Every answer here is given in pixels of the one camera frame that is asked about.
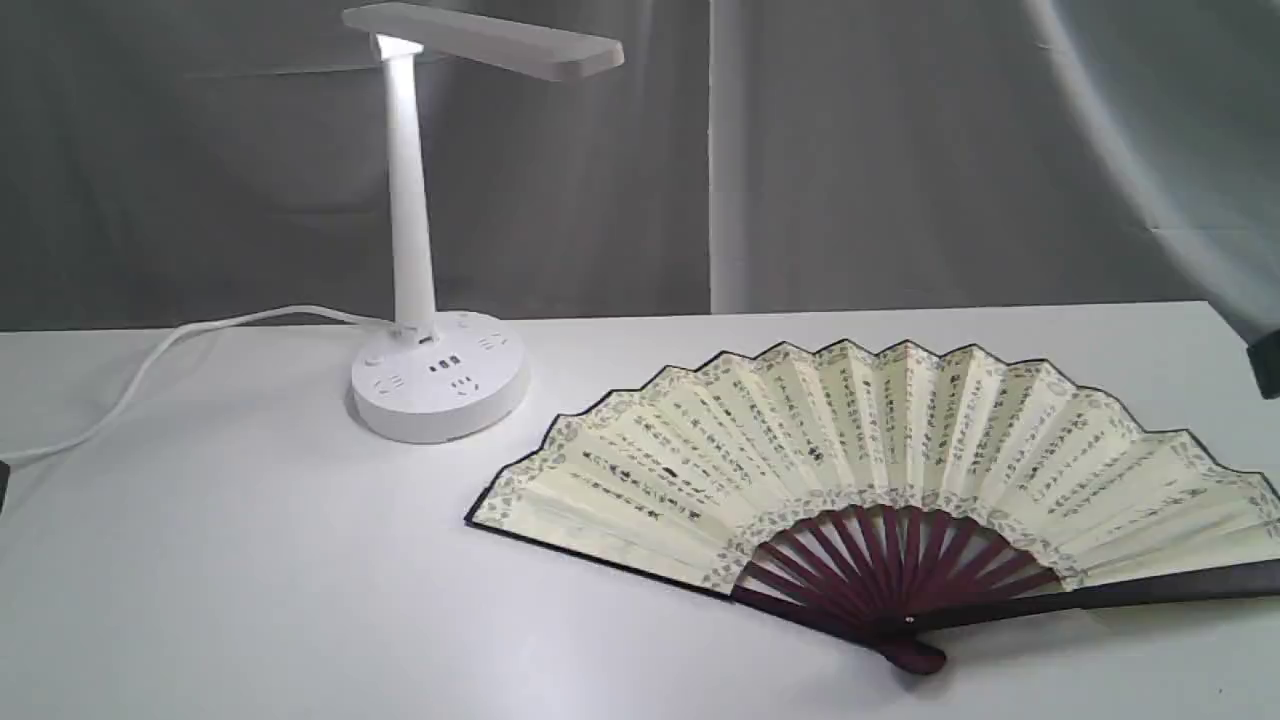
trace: white cable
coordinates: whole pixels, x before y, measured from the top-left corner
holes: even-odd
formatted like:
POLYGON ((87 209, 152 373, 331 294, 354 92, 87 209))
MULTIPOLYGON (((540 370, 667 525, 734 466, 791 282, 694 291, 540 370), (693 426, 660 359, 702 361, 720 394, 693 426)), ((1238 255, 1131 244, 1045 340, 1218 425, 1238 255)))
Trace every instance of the white cable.
POLYGON ((156 346, 151 350, 151 352, 147 354, 146 359, 142 360, 142 364, 138 365, 137 372, 133 373, 133 379, 129 380, 129 384, 124 388, 124 392, 120 393, 120 398, 115 401, 115 405, 111 406, 111 410, 108 411, 106 415, 102 415, 101 420, 93 423, 87 430, 82 432, 81 434, 68 441, 63 441, 55 445, 47 445, 45 447, 33 447, 29 450, 0 452, 0 461, 14 462, 17 460, 32 460, 36 457, 44 457, 46 455, 54 455, 64 450, 70 450, 77 445, 81 445, 82 442, 96 436, 99 432, 102 430, 102 428, 111 424, 111 421, 115 420, 115 418, 118 418, 120 413, 124 411, 129 401, 133 400, 133 393, 138 389, 138 384, 142 383, 142 375, 145 375, 146 372, 151 368, 151 365, 161 355, 164 355, 165 350, 169 350, 169 347, 172 347, 173 343, 178 342, 179 340, 191 334, 206 333, 210 331, 220 331, 223 328, 243 325, 244 323, 252 323, 255 320, 262 320, 266 318, 276 318, 280 315, 293 315, 293 314, 320 315, 321 318, 329 318, 330 320, 351 323, 353 325, 380 325, 387 328, 396 327, 396 323, 392 323, 390 320, 383 320, 379 318, 366 318, 364 315, 352 315, 351 313, 343 313, 340 310, 330 310, 329 307, 321 307, 319 305, 289 305, 285 307, 275 307, 271 310, 250 313, 248 315, 237 315, 234 318, 225 318, 221 320, 206 320, 202 323, 189 323, 186 325, 179 325, 173 331, 170 331, 169 334, 166 334, 164 340, 161 340, 159 343, 156 343, 156 346))

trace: lamp arm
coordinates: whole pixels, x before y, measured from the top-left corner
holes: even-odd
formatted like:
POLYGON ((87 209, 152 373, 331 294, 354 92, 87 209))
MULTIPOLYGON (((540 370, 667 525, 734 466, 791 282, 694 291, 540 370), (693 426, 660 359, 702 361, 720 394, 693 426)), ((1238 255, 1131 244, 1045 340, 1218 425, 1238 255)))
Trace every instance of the lamp arm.
POLYGON ((435 337, 435 281, 431 274, 431 231, 422 176, 413 55, 383 60, 387 87, 387 164, 392 195, 392 255, 396 278, 396 323, 402 338, 435 337))

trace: desk lamp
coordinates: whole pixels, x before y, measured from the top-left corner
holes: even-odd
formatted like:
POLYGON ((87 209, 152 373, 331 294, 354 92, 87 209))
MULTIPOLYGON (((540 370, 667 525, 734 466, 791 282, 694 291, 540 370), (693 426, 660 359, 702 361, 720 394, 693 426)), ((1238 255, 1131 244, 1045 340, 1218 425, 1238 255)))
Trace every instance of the desk lamp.
POLYGON ((356 407, 388 438, 444 442, 515 410, 529 365, 520 340, 500 320, 435 309, 413 56, 430 47, 568 81, 622 64, 622 44, 403 3, 353 8, 342 19, 374 35, 383 63, 396 282, 396 328, 372 338, 351 368, 356 407))

